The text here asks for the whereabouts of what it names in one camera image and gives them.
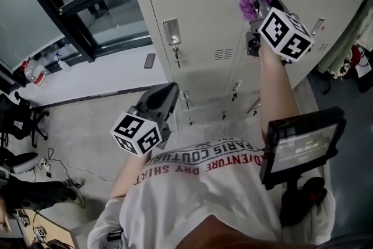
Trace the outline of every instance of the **window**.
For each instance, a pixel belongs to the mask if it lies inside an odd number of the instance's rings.
[[[37,0],[0,0],[0,60],[9,71],[61,37]]]
[[[37,12],[38,16],[44,14],[49,22],[40,22],[40,28],[44,25],[45,29],[35,34],[35,38],[41,40],[37,45],[19,46],[27,49],[27,53],[21,55],[22,59],[19,57],[9,63],[10,71],[18,69],[20,60],[28,57],[42,61],[52,72],[58,71],[52,58],[62,44],[74,49],[66,53],[68,57],[62,58],[71,65],[93,62],[96,57],[152,43],[138,0],[35,0],[35,3],[42,11]],[[8,58],[0,52],[0,60],[5,59]]]

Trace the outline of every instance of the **white t-shirt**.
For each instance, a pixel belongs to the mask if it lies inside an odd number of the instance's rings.
[[[256,239],[329,240],[335,214],[330,192],[294,232],[284,233],[279,213],[285,189],[277,185],[265,190],[259,178],[262,155],[249,143],[229,137],[153,157],[125,198],[108,201],[88,248],[104,248],[108,233],[122,228],[124,248],[173,249],[209,215]],[[315,170],[302,179],[314,176],[320,173]]]

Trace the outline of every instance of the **smartphone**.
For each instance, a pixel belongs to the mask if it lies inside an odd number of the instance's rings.
[[[147,55],[147,57],[146,57],[144,69],[151,69],[153,67],[154,59],[155,58],[156,58],[156,54],[155,53],[149,53]]]

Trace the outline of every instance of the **jeans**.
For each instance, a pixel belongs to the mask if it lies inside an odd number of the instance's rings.
[[[68,199],[75,200],[76,194],[60,181],[30,183],[10,176],[8,184],[0,189],[7,210],[32,209],[39,211],[50,208]]]

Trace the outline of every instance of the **power strip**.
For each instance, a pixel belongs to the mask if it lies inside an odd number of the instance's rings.
[[[51,165],[49,163],[47,163],[47,161],[45,160],[45,158],[41,158],[40,159],[40,165],[42,167],[44,167],[44,169],[46,170],[46,172],[50,172],[51,170]]]

